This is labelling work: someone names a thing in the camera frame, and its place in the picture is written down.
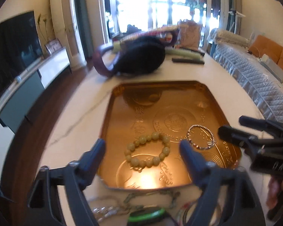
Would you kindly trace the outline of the person's right hand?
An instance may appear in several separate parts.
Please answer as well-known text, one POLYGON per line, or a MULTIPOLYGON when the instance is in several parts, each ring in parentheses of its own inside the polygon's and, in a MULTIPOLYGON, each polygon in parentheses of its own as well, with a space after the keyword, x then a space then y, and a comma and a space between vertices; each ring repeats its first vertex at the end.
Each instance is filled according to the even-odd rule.
POLYGON ((277 196, 280 191, 283 191, 283 179, 272 176, 268 183, 268 195, 266 205, 269 210, 273 209, 277 203, 277 196))

